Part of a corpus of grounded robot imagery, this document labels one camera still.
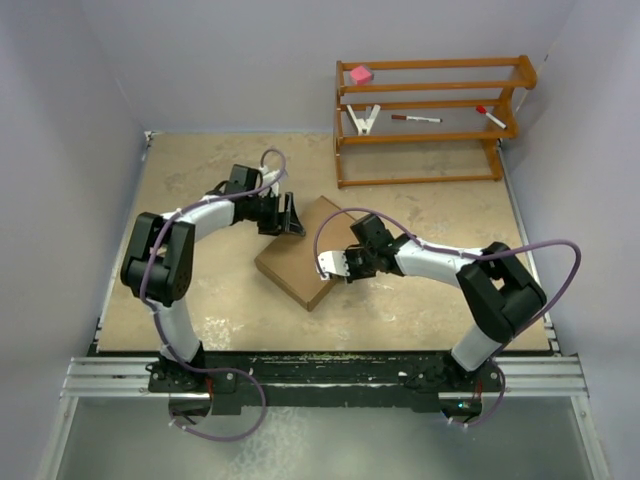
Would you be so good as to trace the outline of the brown cardboard box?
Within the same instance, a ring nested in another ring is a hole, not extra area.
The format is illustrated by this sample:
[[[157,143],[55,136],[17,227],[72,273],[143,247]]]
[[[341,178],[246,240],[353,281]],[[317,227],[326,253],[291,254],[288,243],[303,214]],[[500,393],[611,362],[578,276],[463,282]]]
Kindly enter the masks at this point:
[[[308,312],[339,283],[336,279],[321,279],[313,256],[316,231],[330,214],[338,210],[340,207],[330,199],[318,197],[300,215],[306,229],[304,237],[280,235],[254,260],[262,274]]]

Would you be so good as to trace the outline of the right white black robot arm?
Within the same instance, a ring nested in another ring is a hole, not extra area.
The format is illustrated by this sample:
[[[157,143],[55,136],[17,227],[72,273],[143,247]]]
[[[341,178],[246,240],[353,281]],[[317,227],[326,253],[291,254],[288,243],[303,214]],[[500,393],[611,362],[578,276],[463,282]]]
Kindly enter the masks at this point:
[[[382,220],[369,214],[354,222],[357,243],[344,251],[319,256],[326,273],[349,283],[389,273],[421,277],[460,289],[473,318],[472,326],[451,349],[445,366],[446,383],[467,391],[480,379],[480,369],[510,343],[542,309],[546,294],[508,247],[494,242],[484,249],[454,249],[413,239],[393,237]]]

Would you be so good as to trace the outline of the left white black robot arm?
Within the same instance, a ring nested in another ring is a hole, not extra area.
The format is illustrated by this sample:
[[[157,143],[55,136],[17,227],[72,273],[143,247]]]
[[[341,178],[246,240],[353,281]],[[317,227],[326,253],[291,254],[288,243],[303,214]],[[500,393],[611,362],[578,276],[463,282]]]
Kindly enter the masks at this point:
[[[230,177],[195,203],[172,212],[144,212],[136,218],[120,271],[123,285],[150,310],[160,336],[161,356],[173,363],[170,378],[184,392],[206,378],[203,345],[197,337],[186,293],[195,245],[218,230],[253,222],[260,235],[303,237],[291,192],[281,194],[281,167],[236,164]]]

